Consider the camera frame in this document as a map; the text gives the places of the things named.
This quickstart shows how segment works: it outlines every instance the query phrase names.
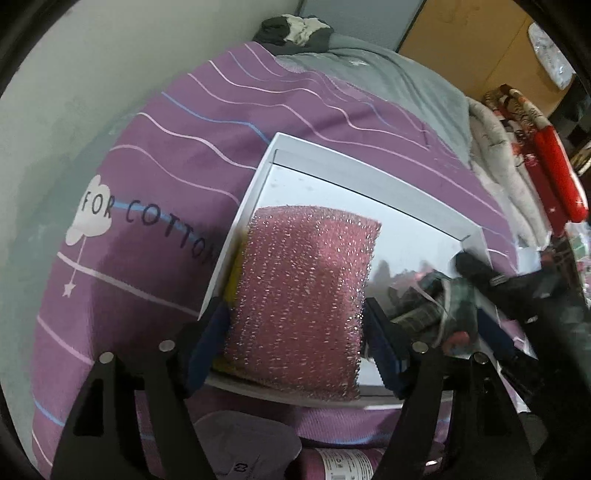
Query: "cloud print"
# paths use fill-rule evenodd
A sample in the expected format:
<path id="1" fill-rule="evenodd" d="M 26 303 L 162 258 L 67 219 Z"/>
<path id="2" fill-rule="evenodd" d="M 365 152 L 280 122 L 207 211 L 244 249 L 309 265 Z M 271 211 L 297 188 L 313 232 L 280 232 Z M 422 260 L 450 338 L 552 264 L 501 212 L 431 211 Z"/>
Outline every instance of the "cloud print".
<path id="1" fill-rule="evenodd" d="M 66 232 L 66 244 L 76 245 L 82 235 L 98 236 L 111 227 L 111 198 L 110 188 L 100 184 L 100 175 L 96 175 L 88 184 L 82 195 L 72 226 Z"/>

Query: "star print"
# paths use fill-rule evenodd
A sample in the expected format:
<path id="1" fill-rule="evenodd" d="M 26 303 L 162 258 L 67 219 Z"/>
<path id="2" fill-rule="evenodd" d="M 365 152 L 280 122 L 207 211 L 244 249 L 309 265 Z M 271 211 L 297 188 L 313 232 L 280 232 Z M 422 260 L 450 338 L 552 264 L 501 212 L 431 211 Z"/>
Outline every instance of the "star print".
<path id="1" fill-rule="evenodd" d="M 63 293 L 62 297 L 68 297 L 68 298 L 70 298 L 70 295 L 72 295 L 72 290 L 74 290 L 74 287 L 75 286 L 76 285 L 73 284 L 72 282 L 66 283 L 64 285 L 64 293 Z"/>

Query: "purple bedsheet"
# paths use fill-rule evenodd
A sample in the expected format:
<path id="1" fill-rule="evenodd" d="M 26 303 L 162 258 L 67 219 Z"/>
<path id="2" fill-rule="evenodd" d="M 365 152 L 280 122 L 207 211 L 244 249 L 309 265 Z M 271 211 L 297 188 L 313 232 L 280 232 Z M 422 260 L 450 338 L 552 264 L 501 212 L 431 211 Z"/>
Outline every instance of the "purple bedsheet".
<path id="1" fill-rule="evenodd" d="M 82 192 L 37 318 L 32 441 L 43 475 L 100 353 L 140 354 L 197 320 L 230 224 L 276 132 L 355 157 L 447 203 L 483 226 L 495 267 L 515 271 L 500 208 L 429 126 L 321 73 L 289 72 L 258 44 L 234 48 L 152 98 Z M 194 420 L 204 413 L 196 405 L 221 395 L 214 390 L 188 402 Z M 231 405 L 220 401 L 221 408 L 241 409 L 233 398 Z M 139 403 L 151 457 L 150 425 Z M 379 421 L 366 416 L 365 427 L 338 432 L 310 425 L 340 410 L 261 411 L 326 443 L 377 441 L 391 433 L 397 416 L 372 413 Z"/>

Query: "red object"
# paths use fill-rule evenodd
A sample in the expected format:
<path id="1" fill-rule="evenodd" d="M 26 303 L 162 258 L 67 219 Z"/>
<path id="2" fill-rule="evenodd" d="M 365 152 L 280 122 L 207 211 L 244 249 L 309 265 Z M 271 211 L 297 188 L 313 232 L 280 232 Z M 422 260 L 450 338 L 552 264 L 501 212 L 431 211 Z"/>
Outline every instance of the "red object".
<path id="1" fill-rule="evenodd" d="M 534 143 L 567 216 L 572 222 L 583 222 L 589 215 L 587 196 L 554 127 L 549 125 L 536 132 Z"/>

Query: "pink sponge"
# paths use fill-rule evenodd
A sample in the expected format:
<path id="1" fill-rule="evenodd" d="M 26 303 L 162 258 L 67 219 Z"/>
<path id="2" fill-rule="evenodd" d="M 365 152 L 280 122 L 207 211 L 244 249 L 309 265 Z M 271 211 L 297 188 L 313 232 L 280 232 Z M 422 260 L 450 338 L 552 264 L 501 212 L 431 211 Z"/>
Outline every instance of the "pink sponge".
<path id="1" fill-rule="evenodd" d="M 380 226 L 323 207 L 257 210 L 226 359 L 273 388 L 356 398 L 363 291 Z"/>

